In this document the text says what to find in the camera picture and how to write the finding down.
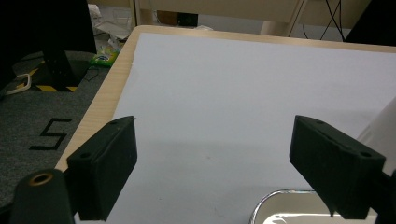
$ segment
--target black cable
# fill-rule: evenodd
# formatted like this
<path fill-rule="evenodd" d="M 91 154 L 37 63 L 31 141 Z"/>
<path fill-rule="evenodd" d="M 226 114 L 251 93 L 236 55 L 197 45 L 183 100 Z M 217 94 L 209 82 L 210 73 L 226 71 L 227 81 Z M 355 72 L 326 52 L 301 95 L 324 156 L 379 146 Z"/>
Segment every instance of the black cable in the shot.
<path fill-rule="evenodd" d="M 338 5 L 337 5 L 337 7 L 335 8 L 335 11 L 334 11 L 334 13 L 332 14 L 332 16 L 335 15 L 335 13 L 337 12 L 337 10 L 338 10 L 338 8 L 339 8 L 340 6 L 341 6 L 341 0 L 338 2 Z M 322 36 L 320 37 L 320 40 L 323 39 L 323 36 L 326 34 L 326 32 L 327 32 L 327 30 L 329 29 L 331 23 L 332 23 L 332 20 L 330 20 L 330 21 L 327 23 L 326 29 L 323 31 L 323 34 L 322 34 Z M 303 24 L 303 32 L 304 32 L 305 38 L 309 39 L 309 37 L 308 37 L 308 35 L 306 34 L 306 31 L 305 31 L 305 24 Z"/>
<path fill-rule="evenodd" d="M 341 30 L 341 36 L 342 37 L 344 37 L 344 31 L 343 31 L 343 25 L 342 25 L 342 23 L 341 23 L 341 12 L 342 12 L 342 10 L 341 10 L 341 0 L 340 0 L 340 2 L 338 3 L 338 5 L 340 5 L 340 10 L 339 10 L 339 12 L 338 12 L 338 21 L 339 21 L 339 23 L 340 23 L 340 30 Z"/>
<path fill-rule="evenodd" d="M 337 10 L 338 10 L 338 8 L 339 8 L 340 6 L 341 6 L 341 0 L 338 2 L 337 7 L 335 8 L 335 11 L 334 11 L 334 13 L 332 14 L 332 16 L 335 15 L 335 13 L 337 12 Z M 327 23 L 326 29 L 324 30 L 322 36 L 320 37 L 320 40 L 323 39 L 323 36 L 326 34 L 326 32 L 327 32 L 327 30 L 329 29 L 331 23 L 332 23 L 332 19 L 330 19 L 329 23 Z"/>
<path fill-rule="evenodd" d="M 330 7 L 329 0 L 326 0 L 326 5 L 327 5 L 327 9 L 329 9 L 330 15 L 331 15 L 331 17 L 332 17 L 332 21 L 334 21 L 335 27 L 337 28 L 337 30 L 338 30 L 338 32 L 340 33 L 341 38 L 343 39 L 343 42 L 344 42 L 344 41 L 345 41 L 345 38 L 344 38 L 344 35 L 343 35 L 343 31 L 340 29 L 340 27 L 338 26 L 337 21 L 336 21 L 335 18 L 334 18 L 334 15 L 335 15 L 335 14 L 332 13 L 332 8 Z"/>
<path fill-rule="evenodd" d="M 308 35 L 306 35 L 306 32 L 305 32 L 305 24 L 303 24 L 303 32 L 304 32 L 305 38 L 309 39 Z"/>
<path fill-rule="evenodd" d="M 297 15 L 299 15 L 300 12 L 301 12 L 301 10 L 303 9 L 304 1 L 303 1 L 302 4 L 300 4 L 300 8 L 298 9 Z M 290 32 L 288 33 L 288 36 L 291 35 L 291 31 L 292 31 L 292 29 L 294 28 L 294 25 L 297 23 L 297 20 L 298 20 L 298 16 L 295 18 L 295 20 L 294 20 L 294 22 L 293 22 L 293 25 L 291 26 L 291 30 L 290 30 Z M 308 36 L 307 36 L 306 33 L 305 33 L 305 27 L 304 27 L 304 25 L 303 25 L 303 31 L 304 31 L 305 37 L 306 37 L 307 39 L 309 39 Z"/>
<path fill-rule="evenodd" d="M 90 67 L 88 68 L 87 74 L 86 74 L 85 76 L 87 76 L 87 75 L 88 75 L 88 72 L 89 72 L 89 71 L 92 71 L 92 70 L 96 71 L 96 74 L 94 74 L 94 75 L 93 75 L 92 77 L 90 77 L 90 78 L 84 77 L 84 78 L 83 78 L 84 80 L 90 82 L 91 80 L 93 80 L 94 78 L 96 78 L 97 76 L 99 76 L 99 68 L 97 68 L 96 66 L 90 66 Z"/>

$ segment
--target black object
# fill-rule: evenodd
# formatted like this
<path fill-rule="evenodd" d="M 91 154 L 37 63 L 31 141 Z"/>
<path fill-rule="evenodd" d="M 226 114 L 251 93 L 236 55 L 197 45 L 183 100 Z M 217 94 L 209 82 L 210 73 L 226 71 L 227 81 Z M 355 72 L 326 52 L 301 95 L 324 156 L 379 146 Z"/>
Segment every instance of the black object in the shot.
<path fill-rule="evenodd" d="M 196 27 L 198 26 L 198 14 L 178 12 L 177 24 L 179 26 Z"/>
<path fill-rule="evenodd" d="M 346 42 L 396 46 L 396 1 L 372 0 Z"/>
<path fill-rule="evenodd" d="M 396 173 L 382 172 L 385 157 L 329 124 L 296 116 L 290 162 L 326 203 L 345 219 L 396 222 Z"/>
<path fill-rule="evenodd" d="M 96 53 L 86 0 L 0 1 L 0 90 L 16 75 L 13 65 L 28 54 L 42 51 L 45 63 L 32 76 L 33 85 L 51 85 L 58 91 L 76 87 L 89 67 L 87 61 L 69 61 L 66 50 Z"/>
<path fill-rule="evenodd" d="M 69 224 L 76 212 L 81 220 L 106 220 L 136 160 L 134 117 L 113 120 L 67 158 L 64 173 L 47 169 L 21 180 L 0 220 Z"/>

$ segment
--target black tape marking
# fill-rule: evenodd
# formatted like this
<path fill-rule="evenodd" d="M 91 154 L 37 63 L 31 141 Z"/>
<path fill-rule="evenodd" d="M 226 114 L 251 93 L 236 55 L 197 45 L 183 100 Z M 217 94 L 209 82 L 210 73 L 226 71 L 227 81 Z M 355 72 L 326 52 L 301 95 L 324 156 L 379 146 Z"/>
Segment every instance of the black tape marking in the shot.
<path fill-rule="evenodd" d="M 61 145 L 64 138 L 67 136 L 67 133 L 48 133 L 50 126 L 53 122 L 70 122 L 71 119 L 51 119 L 47 124 L 46 128 L 41 132 L 40 136 L 44 137 L 59 137 L 58 142 L 53 147 L 44 147 L 44 146 L 31 146 L 29 150 L 57 150 Z"/>

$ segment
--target screw hole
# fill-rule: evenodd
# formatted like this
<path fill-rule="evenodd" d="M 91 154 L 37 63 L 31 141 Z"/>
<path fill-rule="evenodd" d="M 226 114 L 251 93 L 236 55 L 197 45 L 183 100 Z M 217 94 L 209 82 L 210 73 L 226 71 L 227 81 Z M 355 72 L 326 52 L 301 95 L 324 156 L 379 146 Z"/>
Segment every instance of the screw hole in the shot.
<path fill-rule="evenodd" d="M 30 179 L 29 185 L 30 186 L 40 186 L 40 185 L 48 183 L 52 178 L 53 178 L 53 174 L 51 174 L 51 173 L 36 175 Z"/>

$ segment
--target gray carpet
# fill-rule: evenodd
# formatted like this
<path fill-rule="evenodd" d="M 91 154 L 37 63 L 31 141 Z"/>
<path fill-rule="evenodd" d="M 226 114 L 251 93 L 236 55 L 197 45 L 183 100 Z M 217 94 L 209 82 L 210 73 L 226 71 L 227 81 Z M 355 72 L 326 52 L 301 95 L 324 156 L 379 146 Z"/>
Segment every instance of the gray carpet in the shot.
<path fill-rule="evenodd" d="M 71 59 L 91 56 L 68 52 Z M 17 74 L 29 72 L 40 61 L 18 63 L 14 70 Z M 54 168 L 108 70 L 90 69 L 75 92 L 28 90 L 0 101 L 0 207 L 12 202 L 13 191 L 23 177 Z M 48 126 L 47 133 L 65 135 L 59 146 L 60 136 L 40 136 Z"/>

